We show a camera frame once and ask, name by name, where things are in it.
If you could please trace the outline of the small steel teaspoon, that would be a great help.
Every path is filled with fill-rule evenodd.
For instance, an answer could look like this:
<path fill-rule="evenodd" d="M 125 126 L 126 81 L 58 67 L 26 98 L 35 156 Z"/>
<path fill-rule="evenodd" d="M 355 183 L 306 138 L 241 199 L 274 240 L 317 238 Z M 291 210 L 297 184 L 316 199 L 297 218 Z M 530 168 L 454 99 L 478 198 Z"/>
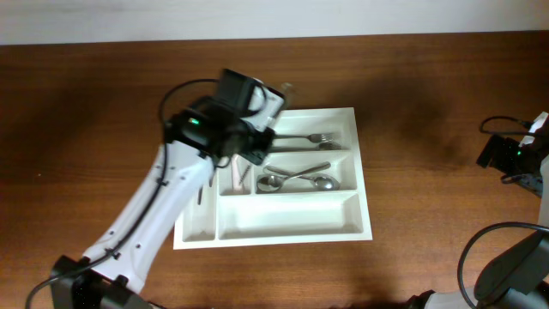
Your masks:
<path fill-rule="evenodd" d="M 198 191 L 198 196 L 197 196 L 197 205 L 201 205 L 202 204 L 202 194 L 203 194 L 203 186 L 201 186 L 200 190 Z"/>
<path fill-rule="evenodd" d="M 247 175 L 249 174 L 251 170 L 251 164 L 249 164 L 245 169 L 244 169 L 244 172 L 242 173 L 242 175 L 240 176 L 239 178 L 239 181 L 238 181 L 238 184 L 239 185 L 243 185 Z"/>

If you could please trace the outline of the steel tablespoon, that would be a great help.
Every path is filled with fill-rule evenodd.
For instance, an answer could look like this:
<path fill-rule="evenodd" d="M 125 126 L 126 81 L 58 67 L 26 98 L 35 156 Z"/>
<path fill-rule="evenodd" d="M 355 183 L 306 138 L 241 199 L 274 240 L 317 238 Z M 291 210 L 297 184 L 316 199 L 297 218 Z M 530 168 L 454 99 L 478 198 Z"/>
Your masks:
<path fill-rule="evenodd" d="M 283 173 L 280 169 L 267 166 L 267 169 L 275 174 L 261 175 L 256 181 L 257 188 L 261 191 L 275 192 L 279 191 L 289 179 L 296 179 L 310 173 L 320 172 L 331 167 L 329 162 L 324 162 L 316 167 L 308 168 L 298 173 Z"/>
<path fill-rule="evenodd" d="M 278 167 L 267 166 L 263 169 L 264 172 L 270 171 L 273 173 L 278 173 L 284 176 L 290 176 L 293 172 L 289 172 Z M 318 191 L 337 191 L 341 188 L 341 184 L 334 179 L 333 177 L 327 174 L 318 174 L 313 176 L 300 176 L 301 179 L 309 180 L 314 188 Z"/>

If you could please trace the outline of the pink plastic knife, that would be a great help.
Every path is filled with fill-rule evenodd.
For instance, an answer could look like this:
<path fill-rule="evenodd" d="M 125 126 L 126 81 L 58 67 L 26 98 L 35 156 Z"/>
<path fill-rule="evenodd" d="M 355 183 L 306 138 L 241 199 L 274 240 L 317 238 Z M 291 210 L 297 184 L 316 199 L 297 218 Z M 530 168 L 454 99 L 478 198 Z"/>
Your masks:
<path fill-rule="evenodd" d="M 240 184 L 241 174 L 240 174 L 238 164 L 239 164 L 239 156 L 234 155 L 231 158 L 232 189 L 234 192 L 241 192 L 243 190 L 243 186 Z"/>

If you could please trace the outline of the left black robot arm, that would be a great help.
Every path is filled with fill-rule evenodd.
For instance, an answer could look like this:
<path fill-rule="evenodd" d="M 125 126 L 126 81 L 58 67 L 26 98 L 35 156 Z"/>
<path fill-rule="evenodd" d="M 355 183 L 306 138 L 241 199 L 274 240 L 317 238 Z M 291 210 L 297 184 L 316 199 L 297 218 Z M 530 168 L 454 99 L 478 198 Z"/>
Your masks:
<path fill-rule="evenodd" d="M 159 105 L 162 142 L 148 175 L 118 218 L 79 260 L 60 257 L 49 279 L 56 308 L 144 308 L 140 296 L 148 272 L 179 214 L 240 156 L 253 165 L 266 159 L 274 123 L 287 108 L 287 91 L 224 69 L 215 91 L 166 117 L 163 110 L 182 90 L 171 89 Z"/>

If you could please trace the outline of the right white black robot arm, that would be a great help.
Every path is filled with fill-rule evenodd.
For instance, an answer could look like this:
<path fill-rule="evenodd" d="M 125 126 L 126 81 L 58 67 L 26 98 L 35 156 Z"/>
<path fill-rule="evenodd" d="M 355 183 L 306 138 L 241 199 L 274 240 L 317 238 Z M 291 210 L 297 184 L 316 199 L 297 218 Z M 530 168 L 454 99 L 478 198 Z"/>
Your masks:
<path fill-rule="evenodd" d="M 548 307 L 548 113 L 533 121 L 493 116 L 480 123 L 479 131 L 490 139 L 476 164 L 502 173 L 504 185 L 518 185 L 540 198 L 536 223 L 500 222 L 479 230 L 465 245 L 458 261 L 459 291 L 433 290 L 412 296 L 403 306 L 429 308 L 547 308 Z M 521 228 L 532 233 L 495 257 L 481 271 L 469 295 L 463 269 L 473 245 L 489 232 Z"/>

